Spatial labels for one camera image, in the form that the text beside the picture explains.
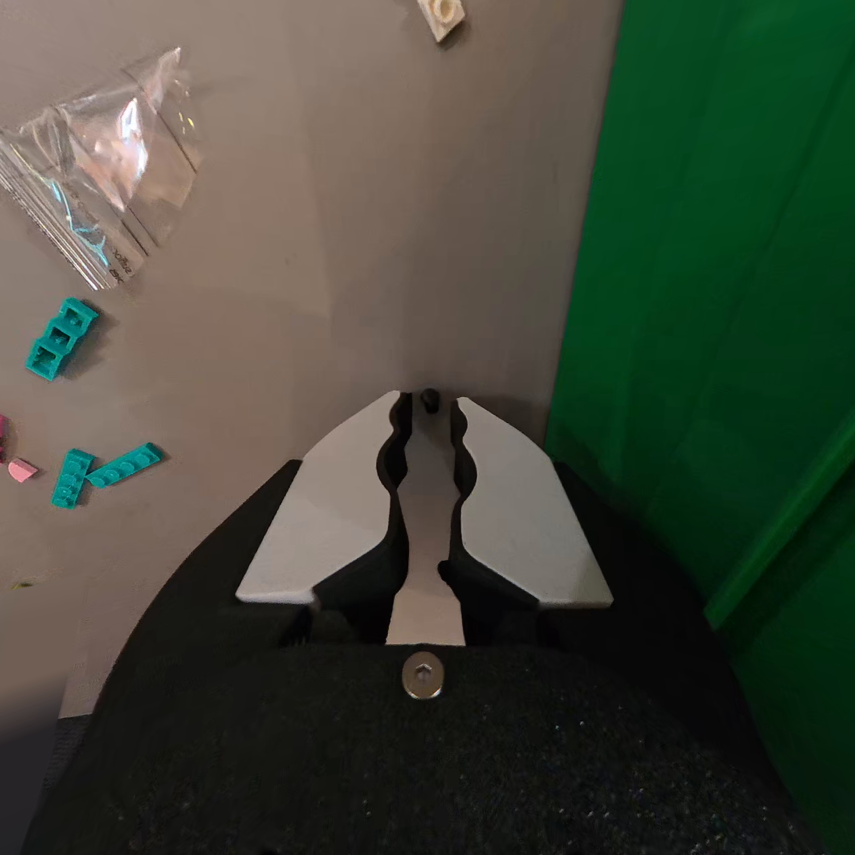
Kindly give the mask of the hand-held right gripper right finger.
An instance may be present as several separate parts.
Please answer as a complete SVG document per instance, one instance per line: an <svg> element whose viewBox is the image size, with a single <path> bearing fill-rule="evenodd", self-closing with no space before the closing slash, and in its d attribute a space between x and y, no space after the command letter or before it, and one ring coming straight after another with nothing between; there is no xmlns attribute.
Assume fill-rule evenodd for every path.
<svg viewBox="0 0 855 855"><path fill-rule="evenodd" d="M458 499L439 572L465 644L489 645L517 621L534 633L542 612L609 609L613 593L550 456L473 399L456 398L450 421Z"/></svg>

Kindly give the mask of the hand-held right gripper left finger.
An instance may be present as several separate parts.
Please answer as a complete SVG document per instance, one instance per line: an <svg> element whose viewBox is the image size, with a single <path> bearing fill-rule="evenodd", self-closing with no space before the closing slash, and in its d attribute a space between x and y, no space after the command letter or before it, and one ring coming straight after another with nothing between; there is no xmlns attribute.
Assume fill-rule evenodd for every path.
<svg viewBox="0 0 855 855"><path fill-rule="evenodd" d="M336 612L383 645L410 546L399 499L412 394L389 391L320 439L297 466L237 587L243 604Z"/></svg>

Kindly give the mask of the small teal lego piece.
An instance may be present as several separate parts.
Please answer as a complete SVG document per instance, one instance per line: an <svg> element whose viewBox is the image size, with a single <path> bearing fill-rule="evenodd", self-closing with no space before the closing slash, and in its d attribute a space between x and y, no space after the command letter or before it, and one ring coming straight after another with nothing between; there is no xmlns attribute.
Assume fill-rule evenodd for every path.
<svg viewBox="0 0 855 855"><path fill-rule="evenodd" d="M143 470L162 462L163 451L153 443L145 443L114 460L92 469L85 479L91 486L104 489L128 480Z"/></svg>

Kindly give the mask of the teal lego plate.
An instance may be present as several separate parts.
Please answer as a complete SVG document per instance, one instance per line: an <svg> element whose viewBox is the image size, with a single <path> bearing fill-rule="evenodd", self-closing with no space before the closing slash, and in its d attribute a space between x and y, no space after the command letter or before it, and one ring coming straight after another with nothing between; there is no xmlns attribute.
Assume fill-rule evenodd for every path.
<svg viewBox="0 0 855 855"><path fill-rule="evenodd" d="M99 318L100 313L84 301L76 297L65 299L33 341L26 369L49 382L57 379Z"/></svg>
<svg viewBox="0 0 855 855"><path fill-rule="evenodd" d="M50 499L52 506L59 509L77 507L95 459L94 455L77 448L66 453Z"/></svg>

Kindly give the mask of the small white square lego plate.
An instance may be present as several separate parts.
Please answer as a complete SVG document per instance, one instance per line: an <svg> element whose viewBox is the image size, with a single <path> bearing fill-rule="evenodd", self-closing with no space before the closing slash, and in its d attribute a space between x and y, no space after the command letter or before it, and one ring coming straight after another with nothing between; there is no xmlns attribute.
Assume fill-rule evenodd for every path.
<svg viewBox="0 0 855 855"><path fill-rule="evenodd" d="M465 9L461 1L417 1L428 24L434 41L442 43L465 20Z"/></svg>

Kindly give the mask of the green plastic bin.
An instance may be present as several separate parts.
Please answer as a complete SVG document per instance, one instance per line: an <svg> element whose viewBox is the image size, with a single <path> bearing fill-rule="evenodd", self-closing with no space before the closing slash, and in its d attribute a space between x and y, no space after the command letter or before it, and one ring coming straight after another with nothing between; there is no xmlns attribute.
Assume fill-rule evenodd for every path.
<svg viewBox="0 0 855 855"><path fill-rule="evenodd" d="M674 558L853 853L854 3L626 2L546 447Z"/></svg>

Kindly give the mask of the clear plastic bag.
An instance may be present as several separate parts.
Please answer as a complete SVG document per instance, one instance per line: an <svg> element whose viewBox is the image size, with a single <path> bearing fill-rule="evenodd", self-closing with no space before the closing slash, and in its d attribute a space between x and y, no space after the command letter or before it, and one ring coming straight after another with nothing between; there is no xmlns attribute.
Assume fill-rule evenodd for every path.
<svg viewBox="0 0 855 855"><path fill-rule="evenodd" d="M125 66L1 133L2 187L93 292L166 243L202 163L184 51Z"/></svg>

